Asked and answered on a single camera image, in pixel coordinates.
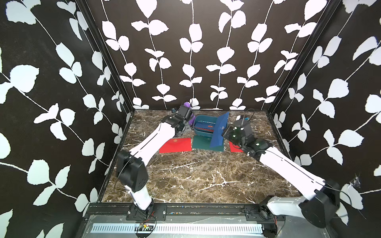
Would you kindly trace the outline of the blue envelope red seal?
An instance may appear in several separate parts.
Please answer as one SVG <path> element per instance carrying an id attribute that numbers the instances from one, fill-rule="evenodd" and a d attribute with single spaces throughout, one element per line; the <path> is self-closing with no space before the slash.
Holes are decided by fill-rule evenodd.
<path id="1" fill-rule="evenodd" d="M 204 132 L 204 133 L 213 133 L 214 132 L 214 129 L 213 128 L 198 128 L 198 127 L 195 127 L 195 130 L 198 131 L 198 132 Z"/>

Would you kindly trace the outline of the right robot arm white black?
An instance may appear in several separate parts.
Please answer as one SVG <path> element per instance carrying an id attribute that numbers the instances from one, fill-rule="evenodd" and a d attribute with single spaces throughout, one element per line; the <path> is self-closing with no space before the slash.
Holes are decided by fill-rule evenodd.
<path id="1" fill-rule="evenodd" d="M 256 138 L 250 122 L 241 119 L 226 127 L 222 136 L 248 156 L 271 168 L 290 182 L 301 194 L 297 198 L 274 196 L 266 203 L 273 215 L 306 219 L 325 228 L 340 207 L 339 184 L 312 174 L 285 156 L 269 141 Z"/>

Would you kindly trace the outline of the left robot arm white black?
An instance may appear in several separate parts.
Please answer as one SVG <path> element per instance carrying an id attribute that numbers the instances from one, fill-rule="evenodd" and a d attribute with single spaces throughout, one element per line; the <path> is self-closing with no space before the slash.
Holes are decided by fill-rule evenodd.
<path id="1" fill-rule="evenodd" d="M 194 116 L 189 103 L 165 116 L 158 127 L 139 145 L 117 154 L 116 177 L 131 195 L 137 210 L 149 216 L 153 213 L 154 201 L 149 195 L 147 165 L 157 151 L 170 139 L 182 135 Z"/>

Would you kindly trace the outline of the teal plastic storage box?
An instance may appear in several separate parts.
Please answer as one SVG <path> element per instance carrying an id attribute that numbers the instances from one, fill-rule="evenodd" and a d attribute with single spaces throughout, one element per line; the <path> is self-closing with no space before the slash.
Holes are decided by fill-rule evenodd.
<path id="1" fill-rule="evenodd" d="M 207 128 L 207 127 L 214 128 L 216 121 L 217 121 L 217 117 L 207 116 L 207 115 L 198 115 L 195 117 L 195 121 L 193 124 L 193 130 L 194 130 L 196 135 L 201 135 L 201 136 L 212 138 L 213 133 L 198 132 L 195 130 L 195 127 L 198 127 L 198 128 Z"/>

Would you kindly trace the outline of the purple pyramid metronome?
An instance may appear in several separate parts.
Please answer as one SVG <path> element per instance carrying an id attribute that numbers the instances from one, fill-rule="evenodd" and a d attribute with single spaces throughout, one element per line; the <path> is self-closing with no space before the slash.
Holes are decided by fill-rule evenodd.
<path id="1" fill-rule="evenodd" d="M 189 102 L 185 102 L 183 104 L 183 106 L 187 107 L 189 110 L 187 112 L 187 115 L 186 115 L 186 120 L 189 124 L 189 126 L 193 127 L 193 124 L 194 124 L 194 121 L 195 121 L 195 115 L 192 111 L 192 106 L 191 106 L 191 103 Z"/>

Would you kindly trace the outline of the green envelope back middle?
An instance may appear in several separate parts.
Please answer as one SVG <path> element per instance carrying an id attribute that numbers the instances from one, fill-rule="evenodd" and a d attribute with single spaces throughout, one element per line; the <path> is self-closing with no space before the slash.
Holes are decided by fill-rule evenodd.
<path id="1" fill-rule="evenodd" d="M 193 137 L 192 149 L 210 150 L 210 151 L 224 151 L 224 145 L 211 147 L 211 137 L 195 135 Z"/>

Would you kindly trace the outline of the small green circuit board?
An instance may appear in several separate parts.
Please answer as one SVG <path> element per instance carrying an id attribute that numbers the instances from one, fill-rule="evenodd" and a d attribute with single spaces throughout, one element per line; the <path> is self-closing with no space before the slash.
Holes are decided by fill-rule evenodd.
<path id="1" fill-rule="evenodd" d="M 155 228 L 154 224 L 147 224 L 147 223 L 141 223 L 137 226 L 136 232 L 137 233 L 142 233 L 142 232 L 153 232 Z"/>

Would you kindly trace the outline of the black aluminium front rail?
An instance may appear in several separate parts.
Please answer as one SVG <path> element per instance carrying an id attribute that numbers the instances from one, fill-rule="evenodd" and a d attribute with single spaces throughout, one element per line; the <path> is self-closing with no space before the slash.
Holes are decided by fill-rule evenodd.
<path id="1" fill-rule="evenodd" d="M 275 216 L 263 204 L 227 203 L 155 203 L 148 211 L 140 210 L 133 203 L 91 203 L 85 218 L 91 215 L 123 216 L 132 221 L 153 215 L 157 221 L 168 221 L 170 216 L 243 216 L 246 221 L 272 223 L 285 221 L 284 215 Z"/>

